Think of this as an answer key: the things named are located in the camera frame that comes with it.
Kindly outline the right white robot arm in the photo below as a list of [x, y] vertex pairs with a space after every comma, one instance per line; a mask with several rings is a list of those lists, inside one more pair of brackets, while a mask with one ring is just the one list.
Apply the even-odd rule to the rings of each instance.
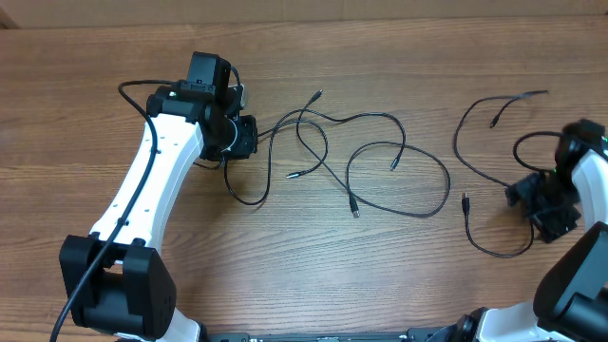
[[534, 168], [505, 189], [534, 236], [551, 242], [584, 223], [579, 240], [547, 272], [534, 298], [480, 308], [434, 334], [436, 341], [604, 341], [607, 338], [607, 139], [581, 119], [556, 133], [552, 170]]

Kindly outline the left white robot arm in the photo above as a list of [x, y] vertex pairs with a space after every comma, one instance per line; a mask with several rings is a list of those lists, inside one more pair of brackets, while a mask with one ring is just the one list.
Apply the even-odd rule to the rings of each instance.
[[166, 223], [197, 159], [224, 165], [257, 152], [257, 126], [243, 116], [244, 86], [217, 54], [194, 52], [185, 79], [157, 80], [145, 106], [136, 157], [101, 218], [85, 237], [69, 235], [59, 254], [67, 300], [50, 334], [68, 317], [125, 341], [205, 341], [201, 323], [177, 308], [162, 261]]

